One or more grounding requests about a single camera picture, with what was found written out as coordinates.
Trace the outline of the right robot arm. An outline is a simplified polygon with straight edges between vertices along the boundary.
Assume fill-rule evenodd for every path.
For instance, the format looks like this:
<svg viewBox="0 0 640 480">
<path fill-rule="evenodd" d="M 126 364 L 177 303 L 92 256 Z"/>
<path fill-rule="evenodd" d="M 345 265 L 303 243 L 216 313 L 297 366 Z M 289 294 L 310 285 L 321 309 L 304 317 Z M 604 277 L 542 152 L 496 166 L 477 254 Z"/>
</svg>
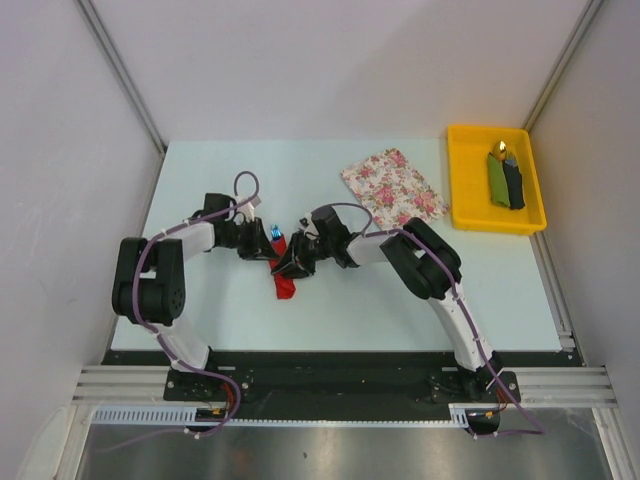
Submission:
<svg viewBox="0 0 640 480">
<path fill-rule="evenodd" d="M 503 362 L 467 305 L 460 256 L 417 217 L 398 228 L 352 232 L 336 211 L 338 206 L 348 205 L 331 203 L 306 214 L 271 273 L 286 279 L 307 278 L 325 259 L 334 260 L 343 269 L 388 263 L 410 293 L 427 301 L 437 315 L 464 371 L 463 393 L 473 401 L 486 400 L 497 389 Z"/>
</svg>

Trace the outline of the red paper napkin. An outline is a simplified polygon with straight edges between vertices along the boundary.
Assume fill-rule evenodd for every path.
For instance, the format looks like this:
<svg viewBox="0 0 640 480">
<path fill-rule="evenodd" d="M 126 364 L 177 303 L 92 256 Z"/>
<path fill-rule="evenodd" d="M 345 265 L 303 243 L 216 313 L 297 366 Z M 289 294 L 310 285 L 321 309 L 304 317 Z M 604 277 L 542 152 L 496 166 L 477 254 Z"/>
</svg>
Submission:
<svg viewBox="0 0 640 480">
<path fill-rule="evenodd" d="M 272 238 L 271 246 L 275 252 L 282 257 L 286 251 L 287 244 L 282 235 Z M 273 275 L 276 297 L 278 300 L 291 299 L 296 293 L 296 287 L 292 279 L 284 278 L 281 274 Z"/>
</svg>

